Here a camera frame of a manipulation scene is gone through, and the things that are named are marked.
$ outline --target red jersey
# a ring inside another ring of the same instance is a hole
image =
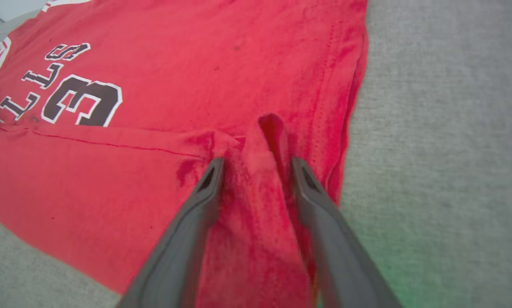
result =
[[[124,292],[224,156],[198,305],[311,305],[289,160],[305,159],[338,203],[365,10],[366,0],[49,2],[0,45],[0,222]]]

